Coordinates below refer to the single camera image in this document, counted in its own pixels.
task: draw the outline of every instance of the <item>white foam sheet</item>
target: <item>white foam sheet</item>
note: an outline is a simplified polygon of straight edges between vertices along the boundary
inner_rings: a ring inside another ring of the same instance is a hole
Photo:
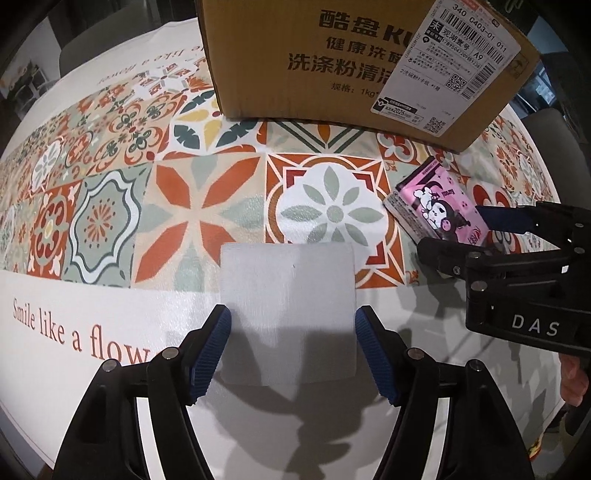
[[[220,299],[232,312],[225,382],[296,385],[355,375],[349,244],[226,244]]]

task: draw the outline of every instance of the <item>barcode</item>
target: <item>barcode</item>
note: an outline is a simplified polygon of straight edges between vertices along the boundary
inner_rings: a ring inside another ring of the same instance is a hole
[[[476,92],[486,83],[486,81],[491,78],[491,75],[495,72],[495,69],[492,65],[486,64],[484,68],[476,74],[476,76],[472,79],[470,83],[466,86],[464,91],[462,92],[462,96],[466,100],[470,100]]]
[[[501,63],[505,58],[495,47],[491,46],[482,35],[474,30],[469,24],[464,22],[460,17],[450,12],[447,8],[443,10],[443,13],[439,18],[458,33],[464,35],[479,51],[482,53],[486,51],[486,54],[496,64]]]

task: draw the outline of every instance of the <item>pink tissue pack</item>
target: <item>pink tissue pack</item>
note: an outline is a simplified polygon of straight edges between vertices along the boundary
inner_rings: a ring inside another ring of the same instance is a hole
[[[384,200],[414,242],[432,237],[480,246],[488,227],[456,179],[429,157]]]

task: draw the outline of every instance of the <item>das logo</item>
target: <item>das logo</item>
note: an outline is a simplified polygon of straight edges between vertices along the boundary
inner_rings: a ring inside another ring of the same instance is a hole
[[[556,336],[558,333],[557,328],[560,326],[560,322],[550,322],[549,325],[545,325],[547,322],[542,322],[540,325],[540,319],[536,319],[533,323],[526,322],[523,315],[515,314],[513,317],[514,329],[523,330],[526,329],[528,333],[534,333],[538,335],[547,335],[549,337]]]

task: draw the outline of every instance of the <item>qr code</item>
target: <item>qr code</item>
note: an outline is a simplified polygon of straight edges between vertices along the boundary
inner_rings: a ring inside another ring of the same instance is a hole
[[[431,132],[432,134],[438,134],[439,131],[445,126],[445,122],[443,120],[438,120],[434,116],[431,117],[429,123],[425,125],[425,130]]]
[[[454,73],[445,86],[453,92],[459,92],[466,86],[467,81],[460,77],[457,73]]]

